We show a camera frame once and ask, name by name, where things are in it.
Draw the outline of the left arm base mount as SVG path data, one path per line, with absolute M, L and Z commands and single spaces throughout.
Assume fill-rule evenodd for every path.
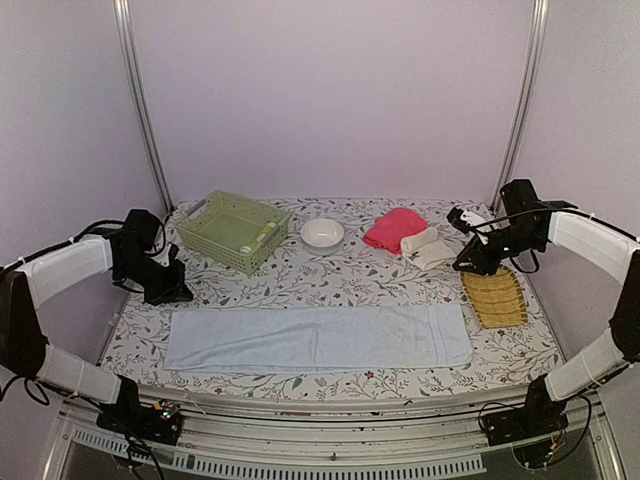
M 159 400 L 145 406 L 138 400 L 128 404 L 99 404 L 96 424 L 105 430 L 129 436 L 133 439 L 176 446 L 182 432 L 184 417 L 180 405 Z

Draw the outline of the light blue towel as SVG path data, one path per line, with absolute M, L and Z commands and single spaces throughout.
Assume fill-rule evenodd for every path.
M 167 370 L 334 373 L 471 362 L 457 304 L 184 310 L 171 316 Z

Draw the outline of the green plastic basket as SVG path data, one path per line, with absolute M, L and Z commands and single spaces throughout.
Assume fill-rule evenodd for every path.
M 290 218 L 283 209 L 218 190 L 186 210 L 175 226 L 185 247 L 251 276 L 285 240 Z M 242 254 L 240 247 L 268 222 L 278 227 L 255 251 Z

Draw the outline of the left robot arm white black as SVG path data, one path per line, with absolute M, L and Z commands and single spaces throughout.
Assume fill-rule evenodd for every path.
M 190 302 L 186 267 L 163 222 L 144 209 L 122 220 L 98 220 L 69 239 L 1 268 L 1 365 L 14 376 L 110 405 L 111 419 L 128 434 L 148 426 L 148 412 L 129 397 L 128 380 L 53 345 L 41 308 L 77 285 L 107 274 L 116 288 L 159 306 Z

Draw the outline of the green crocodile pattern towel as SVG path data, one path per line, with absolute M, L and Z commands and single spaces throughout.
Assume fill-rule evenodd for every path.
M 268 222 L 253 241 L 240 247 L 240 252 L 244 255 L 251 254 L 273 233 L 277 227 L 278 225 L 276 223 Z

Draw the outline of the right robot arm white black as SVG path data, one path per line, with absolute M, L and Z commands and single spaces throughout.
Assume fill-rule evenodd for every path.
M 578 330 L 580 347 L 563 364 L 532 381 L 517 427 L 537 436 L 556 410 L 577 394 L 599 387 L 639 360 L 639 238 L 564 200 L 542 200 L 528 179 L 500 189 L 500 218 L 485 220 L 454 207 L 447 220 L 469 235 L 453 262 L 464 291 L 485 328 L 521 326 L 527 317 L 516 279 L 522 253 L 532 257 L 553 247 L 548 275 L 534 285 L 562 340 Z

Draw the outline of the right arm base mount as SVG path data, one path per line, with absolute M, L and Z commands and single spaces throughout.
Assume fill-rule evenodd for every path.
M 522 407 L 500 402 L 485 404 L 478 415 L 479 429 L 490 446 L 522 442 L 512 449 L 516 462 L 527 470 L 548 467 L 564 440 L 569 425 L 565 414 L 566 403 Z

